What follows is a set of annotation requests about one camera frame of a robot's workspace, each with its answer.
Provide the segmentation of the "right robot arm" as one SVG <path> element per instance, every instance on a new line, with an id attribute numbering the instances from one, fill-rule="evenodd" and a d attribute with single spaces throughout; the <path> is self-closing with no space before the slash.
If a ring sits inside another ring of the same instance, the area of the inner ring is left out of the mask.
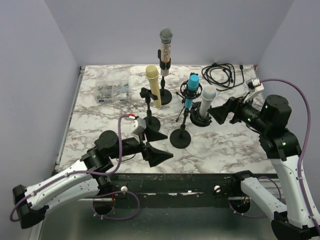
<path id="1" fill-rule="evenodd" d="M 250 171 L 233 174 L 230 191 L 250 197 L 264 212 L 272 231 L 279 240 L 310 240 L 320 234 L 320 214 L 310 191 L 301 191 L 304 174 L 298 171 L 302 156 L 297 137 L 287 129 L 292 109 L 286 98 L 269 95 L 261 110 L 245 102 L 242 97 L 230 97 L 221 106 L 207 111 L 218 124 L 223 124 L 233 113 L 231 124 L 243 122 L 259 133 L 259 142 L 271 161 L 280 181 L 285 203 L 272 195 Z"/>

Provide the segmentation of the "black stand with clip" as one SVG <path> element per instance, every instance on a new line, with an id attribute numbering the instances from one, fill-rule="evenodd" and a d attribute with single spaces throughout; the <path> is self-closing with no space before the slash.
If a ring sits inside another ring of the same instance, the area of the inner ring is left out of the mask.
<path id="1" fill-rule="evenodd" d="M 142 87 L 140 90 L 140 97 L 145 99 L 145 103 L 147 104 L 146 117 L 144 120 L 146 121 L 146 125 L 155 131 L 159 131 L 161 128 L 161 123 L 155 116 L 152 116 L 152 111 L 150 108 L 151 100 L 158 100 L 158 97 L 152 94 L 150 89 Z"/>

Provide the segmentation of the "blue microphone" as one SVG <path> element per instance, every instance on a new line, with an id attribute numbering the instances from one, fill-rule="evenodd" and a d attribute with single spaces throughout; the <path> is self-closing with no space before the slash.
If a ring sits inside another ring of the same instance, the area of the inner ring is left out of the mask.
<path id="1" fill-rule="evenodd" d="M 187 81 L 186 93 L 185 93 L 185 108 L 190 109 L 192 107 L 193 99 L 196 98 L 196 93 L 199 87 L 199 76 L 197 74 L 191 74 Z"/>

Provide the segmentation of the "black shock mount round-base stand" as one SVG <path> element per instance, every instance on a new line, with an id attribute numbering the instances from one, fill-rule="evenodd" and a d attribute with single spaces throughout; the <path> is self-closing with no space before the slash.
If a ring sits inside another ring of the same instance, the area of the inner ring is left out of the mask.
<path id="1" fill-rule="evenodd" d="M 179 128 L 169 136 L 171 145 L 176 149 L 185 149 L 192 142 L 192 127 L 205 128 L 212 123 L 212 117 L 207 113 L 200 114 L 201 102 L 194 102 L 190 109 L 184 109 L 183 120 Z"/>

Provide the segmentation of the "yellow microphone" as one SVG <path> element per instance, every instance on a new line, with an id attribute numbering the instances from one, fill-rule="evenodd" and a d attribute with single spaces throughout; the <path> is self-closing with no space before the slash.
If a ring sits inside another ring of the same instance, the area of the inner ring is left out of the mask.
<path id="1" fill-rule="evenodd" d="M 162 106 L 161 93 L 159 88 L 159 71 L 155 65 L 148 65 L 145 68 L 145 76 L 148 79 L 151 93 L 157 96 L 157 100 L 154 100 L 154 105 L 157 109 Z"/>

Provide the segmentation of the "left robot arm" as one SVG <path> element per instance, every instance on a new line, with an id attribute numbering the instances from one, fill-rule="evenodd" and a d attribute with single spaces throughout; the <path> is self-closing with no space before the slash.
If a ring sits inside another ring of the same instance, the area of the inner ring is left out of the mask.
<path id="1" fill-rule="evenodd" d="M 121 139 L 112 130 L 104 131 L 79 160 L 52 177 L 31 185 L 13 188 L 13 213 L 10 221 L 22 229 L 31 228 L 45 219 L 55 207 L 82 198 L 112 197 L 115 187 L 111 175 L 118 170 L 112 163 L 127 155 L 141 154 L 150 167 L 171 159 L 170 152 L 154 148 L 149 142 L 135 138 Z"/>

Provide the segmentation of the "black tripod shock mount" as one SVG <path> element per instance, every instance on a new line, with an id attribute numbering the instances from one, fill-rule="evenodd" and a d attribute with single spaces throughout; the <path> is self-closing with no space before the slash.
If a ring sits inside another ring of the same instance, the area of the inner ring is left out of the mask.
<path id="1" fill-rule="evenodd" d="M 180 93 L 178 93 L 177 91 L 175 93 L 182 98 L 181 103 L 183 104 L 183 107 L 175 120 L 176 122 L 179 120 L 184 109 L 191 109 L 193 100 L 198 98 L 203 91 L 203 87 L 200 84 L 199 75 L 197 73 L 191 72 L 188 80 L 184 81 L 180 85 L 179 91 Z"/>

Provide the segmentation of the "white microphone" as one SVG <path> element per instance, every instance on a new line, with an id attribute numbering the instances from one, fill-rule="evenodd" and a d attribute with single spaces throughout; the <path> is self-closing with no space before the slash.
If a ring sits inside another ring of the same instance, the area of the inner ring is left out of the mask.
<path id="1" fill-rule="evenodd" d="M 199 108 L 199 114 L 205 118 L 208 114 L 208 109 L 211 106 L 212 101 L 217 96 L 217 89 L 213 85 L 206 86 L 201 93 L 202 101 Z"/>

